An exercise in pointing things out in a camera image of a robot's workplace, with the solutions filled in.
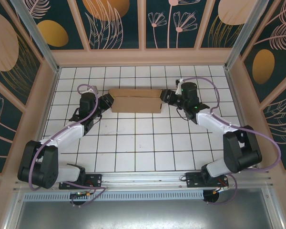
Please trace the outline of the brown cardboard box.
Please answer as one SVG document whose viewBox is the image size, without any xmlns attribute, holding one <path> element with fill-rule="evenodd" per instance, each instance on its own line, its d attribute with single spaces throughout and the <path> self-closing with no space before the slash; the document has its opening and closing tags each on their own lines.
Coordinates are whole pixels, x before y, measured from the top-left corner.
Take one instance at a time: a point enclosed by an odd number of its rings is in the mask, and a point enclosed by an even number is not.
<svg viewBox="0 0 286 229">
<path fill-rule="evenodd" d="M 110 89 L 114 98 L 113 113 L 160 114 L 162 90 L 159 89 Z"/>
</svg>

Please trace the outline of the small green circuit board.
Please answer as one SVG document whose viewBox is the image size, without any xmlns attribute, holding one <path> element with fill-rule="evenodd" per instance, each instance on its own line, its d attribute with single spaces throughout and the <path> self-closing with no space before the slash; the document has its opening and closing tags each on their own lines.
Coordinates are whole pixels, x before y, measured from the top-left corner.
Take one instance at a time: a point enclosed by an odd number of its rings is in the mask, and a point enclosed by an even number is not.
<svg viewBox="0 0 286 229">
<path fill-rule="evenodd" d="M 80 198 L 80 197 L 88 197 L 93 194 L 90 191 L 82 191 L 82 192 L 71 192 L 70 198 Z"/>
</svg>

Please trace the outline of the aluminium mounting rail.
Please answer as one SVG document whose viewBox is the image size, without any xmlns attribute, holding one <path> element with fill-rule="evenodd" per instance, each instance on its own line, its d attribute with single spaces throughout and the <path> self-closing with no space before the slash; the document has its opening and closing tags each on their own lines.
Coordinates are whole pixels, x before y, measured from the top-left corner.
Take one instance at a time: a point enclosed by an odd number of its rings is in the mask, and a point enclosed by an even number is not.
<svg viewBox="0 0 286 229">
<path fill-rule="evenodd" d="M 101 187 L 109 190 L 152 190 L 187 188 L 185 174 L 192 171 L 160 171 L 160 172 L 99 172 L 87 174 L 101 174 Z M 266 188 L 272 187 L 273 181 L 269 173 L 239 172 L 227 176 L 229 187 L 235 188 Z M 214 189 L 190 187 L 191 189 Z"/>
</svg>

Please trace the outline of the grey metal sheet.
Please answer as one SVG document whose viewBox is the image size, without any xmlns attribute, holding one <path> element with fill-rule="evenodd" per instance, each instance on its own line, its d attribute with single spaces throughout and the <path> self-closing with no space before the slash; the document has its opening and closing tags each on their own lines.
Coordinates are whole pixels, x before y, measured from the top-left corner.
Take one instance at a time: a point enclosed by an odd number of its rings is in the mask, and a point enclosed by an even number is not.
<svg viewBox="0 0 286 229">
<path fill-rule="evenodd" d="M 224 205 L 200 199 L 29 202 L 20 194 L 5 229 L 286 229 L 268 190 L 223 192 Z"/>
</svg>

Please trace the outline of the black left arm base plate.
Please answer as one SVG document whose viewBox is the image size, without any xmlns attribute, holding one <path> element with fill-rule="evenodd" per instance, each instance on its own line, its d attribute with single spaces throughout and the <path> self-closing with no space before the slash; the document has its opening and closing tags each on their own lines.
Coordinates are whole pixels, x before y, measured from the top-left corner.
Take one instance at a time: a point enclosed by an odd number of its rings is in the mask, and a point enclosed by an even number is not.
<svg viewBox="0 0 286 229">
<path fill-rule="evenodd" d="M 78 178 L 78 180 L 72 182 L 80 186 L 90 186 L 90 187 L 100 187 L 102 184 L 102 175 L 101 174 L 86 174 L 83 177 Z M 59 190 L 73 190 L 80 189 L 77 186 L 69 185 L 66 183 L 59 184 Z"/>
</svg>

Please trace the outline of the aluminium frame post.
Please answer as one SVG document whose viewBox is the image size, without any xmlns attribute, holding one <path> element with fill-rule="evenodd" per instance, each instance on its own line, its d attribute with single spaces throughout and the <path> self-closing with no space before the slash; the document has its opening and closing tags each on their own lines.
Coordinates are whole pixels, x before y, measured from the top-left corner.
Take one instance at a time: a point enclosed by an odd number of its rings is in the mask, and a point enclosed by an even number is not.
<svg viewBox="0 0 286 229">
<path fill-rule="evenodd" d="M 50 65 L 51 69 L 57 73 L 59 70 L 59 66 L 57 62 L 54 59 L 54 56 L 51 53 L 50 48 L 48 47 L 47 43 L 42 37 L 41 32 L 39 31 L 37 24 L 29 14 L 29 11 L 27 10 L 25 3 L 23 0 L 10 0 L 14 9 L 19 14 L 20 18 L 22 19 L 25 27 L 28 29 L 28 31 L 31 33 L 32 38 L 35 40 L 39 50 L 42 52 L 44 58 Z"/>
<path fill-rule="evenodd" d="M 248 19 L 246 19 L 229 53 L 229 56 L 227 57 L 227 60 L 225 62 L 225 67 L 224 67 L 226 71 L 229 71 L 233 67 L 245 43 L 249 39 L 250 35 L 253 33 L 253 30 L 256 27 L 256 25 L 258 24 L 260 17 L 266 10 L 268 3 L 269 3 L 269 0 L 257 0 L 257 2 L 254 4 L 248 16 Z"/>
</svg>

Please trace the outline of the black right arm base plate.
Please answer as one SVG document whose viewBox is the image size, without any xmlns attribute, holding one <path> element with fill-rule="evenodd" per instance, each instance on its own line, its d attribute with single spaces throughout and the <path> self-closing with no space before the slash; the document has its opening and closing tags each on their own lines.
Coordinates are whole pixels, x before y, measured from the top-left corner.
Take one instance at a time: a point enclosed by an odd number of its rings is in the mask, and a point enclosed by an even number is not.
<svg viewBox="0 0 286 229">
<path fill-rule="evenodd" d="M 185 181 L 187 187 L 217 188 L 229 186 L 227 176 L 220 175 L 218 177 L 211 177 L 202 172 L 186 173 Z"/>
</svg>

